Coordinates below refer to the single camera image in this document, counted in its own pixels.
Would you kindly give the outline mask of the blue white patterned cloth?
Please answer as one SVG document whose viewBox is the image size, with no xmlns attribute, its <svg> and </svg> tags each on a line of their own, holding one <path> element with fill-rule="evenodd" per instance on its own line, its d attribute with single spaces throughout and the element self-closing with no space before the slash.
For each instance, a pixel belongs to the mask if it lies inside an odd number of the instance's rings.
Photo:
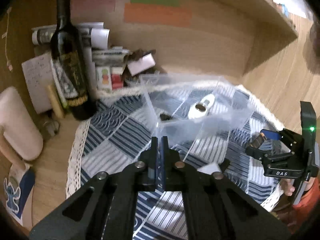
<svg viewBox="0 0 320 240">
<path fill-rule="evenodd" d="M 264 176 L 261 163 L 245 155 L 246 144 L 262 129 L 282 129 L 283 124 L 243 86 L 219 85 L 209 89 L 179 89 L 149 94 L 157 114 L 185 118 L 190 106 L 208 94 L 215 94 L 212 113 L 223 113 L 228 107 L 253 105 L 243 128 L 205 139 L 169 137 L 169 146 L 183 161 L 197 169 L 210 163 L 230 165 L 226 176 L 253 200 L 271 211 L 282 195 L 279 181 Z M 97 113 L 80 123 L 68 161 L 66 195 L 71 196 L 100 171 L 109 174 L 122 171 L 137 160 L 151 144 L 152 122 L 147 119 L 147 104 L 140 88 L 117 92 L 97 102 Z M 187 239 L 182 195 L 153 192 L 138 195 L 134 239 Z"/>
</svg>

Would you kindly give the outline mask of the cream cylindrical tube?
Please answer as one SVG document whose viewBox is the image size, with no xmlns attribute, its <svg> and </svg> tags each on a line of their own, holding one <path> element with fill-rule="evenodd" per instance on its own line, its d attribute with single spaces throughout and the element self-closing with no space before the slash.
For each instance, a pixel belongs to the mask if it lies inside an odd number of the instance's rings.
<svg viewBox="0 0 320 240">
<path fill-rule="evenodd" d="M 60 99 L 57 94 L 55 85 L 53 83 L 48 84 L 46 86 L 46 91 L 54 114 L 58 119 L 63 119 L 65 117 L 65 112 L 60 103 Z"/>
</svg>

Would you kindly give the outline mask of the wooden shelf board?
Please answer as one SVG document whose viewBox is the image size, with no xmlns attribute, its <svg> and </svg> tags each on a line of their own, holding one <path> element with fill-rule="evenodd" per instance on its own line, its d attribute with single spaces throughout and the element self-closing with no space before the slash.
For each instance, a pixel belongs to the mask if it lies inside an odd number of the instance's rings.
<svg viewBox="0 0 320 240">
<path fill-rule="evenodd" d="M 251 54 L 244 73 L 276 55 L 298 38 L 292 21 L 271 0 L 216 0 L 257 21 Z"/>
</svg>

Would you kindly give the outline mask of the small white pink box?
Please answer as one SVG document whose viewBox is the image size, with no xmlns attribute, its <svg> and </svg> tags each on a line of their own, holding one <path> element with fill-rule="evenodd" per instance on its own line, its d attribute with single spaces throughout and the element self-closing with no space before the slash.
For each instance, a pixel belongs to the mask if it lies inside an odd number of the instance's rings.
<svg viewBox="0 0 320 240">
<path fill-rule="evenodd" d="M 135 76 L 151 67 L 154 67 L 156 62 L 152 56 L 152 54 L 147 54 L 141 57 L 137 61 L 131 61 L 127 64 L 129 72 L 132 76 Z"/>
</svg>

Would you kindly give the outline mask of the dark wine bottle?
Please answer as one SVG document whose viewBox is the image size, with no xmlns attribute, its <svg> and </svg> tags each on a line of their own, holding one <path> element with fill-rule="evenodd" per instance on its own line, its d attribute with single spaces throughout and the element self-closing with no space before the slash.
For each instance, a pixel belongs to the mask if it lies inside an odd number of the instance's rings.
<svg viewBox="0 0 320 240">
<path fill-rule="evenodd" d="M 71 0 L 57 0 L 56 30 L 50 41 L 53 69 L 68 109 L 77 120 L 97 111 L 89 93 L 81 38 L 72 37 Z"/>
</svg>

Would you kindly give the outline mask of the orange sticky note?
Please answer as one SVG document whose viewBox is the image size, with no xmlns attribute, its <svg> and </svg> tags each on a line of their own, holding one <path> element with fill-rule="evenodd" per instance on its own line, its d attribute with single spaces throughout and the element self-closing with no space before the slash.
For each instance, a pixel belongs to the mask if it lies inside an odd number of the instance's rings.
<svg viewBox="0 0 320 240">
<path fill-rule="evenodd" d="M 174 27 L 189 27 L 192 12 L 186 8 L 167 7 L 164 5 L 126 3 L 124 22 L 141 24 L 160 24 Z"/>
</svg>

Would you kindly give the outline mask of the blue cartoon sticker card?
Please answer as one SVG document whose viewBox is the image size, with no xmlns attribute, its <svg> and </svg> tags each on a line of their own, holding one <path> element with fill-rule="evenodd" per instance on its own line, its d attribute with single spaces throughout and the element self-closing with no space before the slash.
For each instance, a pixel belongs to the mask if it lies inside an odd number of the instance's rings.
<svg viewBox="0 0 320 240">
<path fill-rule="evenodd" d="M 32 222 L 32 202 L 35 173 L 29 164 L 25 170 L 12 165 L 9 175 L 4 178 L 5 208 L 22 227 L 30 230 Z"/>
</svg>

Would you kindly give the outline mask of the clear plastic storage box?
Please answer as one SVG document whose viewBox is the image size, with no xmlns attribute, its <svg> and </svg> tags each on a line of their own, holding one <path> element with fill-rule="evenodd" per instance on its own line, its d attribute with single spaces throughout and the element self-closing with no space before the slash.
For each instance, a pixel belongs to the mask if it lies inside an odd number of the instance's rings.
<svg viewBox="0 0 320 240">
<path fill-rule="evenodd" d="M 254 112 L 249 96 L 222 76 L 145 74 L 139 81 L 151 134 L 170 145 L 242 129 Z"/>
</svg>

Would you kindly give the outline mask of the blue cardboard box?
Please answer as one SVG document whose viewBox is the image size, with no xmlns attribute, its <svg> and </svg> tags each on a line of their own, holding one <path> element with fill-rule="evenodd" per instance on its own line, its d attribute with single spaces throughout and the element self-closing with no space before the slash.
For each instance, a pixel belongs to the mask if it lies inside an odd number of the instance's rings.
<svg viewBox="0 0 320 240">
<path fill-rule="evenodd" d="M 282 11 L 282 13 L 283 13 L 286 17 L 288 17 L 288 16 L 289 16 L 289 11 L 288 11 L 287 7 L 286 7 L 284 4 L 280 4 L 280 5 L 281 5 L 281 11 Z"/>
</svg>

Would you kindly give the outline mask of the black car key fob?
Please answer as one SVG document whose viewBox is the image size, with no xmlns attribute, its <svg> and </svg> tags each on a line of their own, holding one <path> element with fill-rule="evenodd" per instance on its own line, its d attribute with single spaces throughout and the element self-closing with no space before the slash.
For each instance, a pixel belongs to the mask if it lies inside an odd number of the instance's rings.
<svg viewBox="0 0 320 240">
<path fill-rule="evenodd" d="M 165 114 L 165 113 L 161 113 L 161 114 L 159 115 L 159 117 L 160 117 L 160 119 L 161 119 L 162 121 L 168 121 L 168 120 L 171 120 L 171 119 L 172 119 L 172 117 L 171 117 L 170 115 L 167 115 L 167 114 Z"/>
</svg>

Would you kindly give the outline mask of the white handwritten note paper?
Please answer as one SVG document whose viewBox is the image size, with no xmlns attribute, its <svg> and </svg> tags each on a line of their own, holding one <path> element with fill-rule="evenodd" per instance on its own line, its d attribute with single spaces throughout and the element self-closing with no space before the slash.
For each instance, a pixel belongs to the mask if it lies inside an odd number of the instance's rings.
<svg viewBox="0 0 320 240">
<path fill-rule="evenodd" d="M 46 86 L 53 82 L 51 54 L 45 53 L 22 63 L 27 89 L 37 114 L 52 109 Z"/>
</svg>

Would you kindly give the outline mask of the pink sticky note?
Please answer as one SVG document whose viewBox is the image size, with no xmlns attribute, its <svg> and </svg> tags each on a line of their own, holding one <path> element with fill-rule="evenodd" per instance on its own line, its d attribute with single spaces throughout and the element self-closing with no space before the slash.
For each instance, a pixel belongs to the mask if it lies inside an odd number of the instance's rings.
<svg viewBox="0 0 320 240">
<path fill-rule="evenodd" d="M 116 0 L 71 0 L 71 16 L 80 17 L 96 12 L 114 12 Z"/>
</svg>

